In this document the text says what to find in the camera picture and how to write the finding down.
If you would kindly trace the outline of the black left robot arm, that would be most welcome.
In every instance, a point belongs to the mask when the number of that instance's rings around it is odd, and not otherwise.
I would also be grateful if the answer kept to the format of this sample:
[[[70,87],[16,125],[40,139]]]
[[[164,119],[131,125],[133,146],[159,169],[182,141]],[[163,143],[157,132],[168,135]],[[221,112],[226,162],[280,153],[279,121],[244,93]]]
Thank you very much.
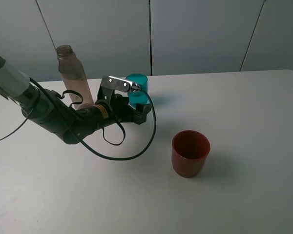
[[[0,56],[0,94],[21,107],[30,121],[55,134],[66,144],[78,144],[96,130],[116,123],[142,124],[154,107],[149,104],[129,105],[123,93],[140,91],[134,81],[104,76],[101,80],[94,106],[75,110],[62,102],[63,94],[35,87],[34,81],[8,65]]]

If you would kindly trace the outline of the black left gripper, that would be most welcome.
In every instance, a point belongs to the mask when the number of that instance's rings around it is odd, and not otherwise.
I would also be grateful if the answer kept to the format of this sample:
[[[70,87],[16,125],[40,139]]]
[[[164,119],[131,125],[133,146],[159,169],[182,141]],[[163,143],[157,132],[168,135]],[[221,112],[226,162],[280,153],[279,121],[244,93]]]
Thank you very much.
[[[116,94],[115,90],[128,92],[130,84],[101,84],[97,94],[96,106],[103,106],[105,113],[101,120],[97,120],[97,127],[106,127],[116,122],[143,124],[151,111],[150,104],[137,103],[135,110],[129,106],[129,98]]]

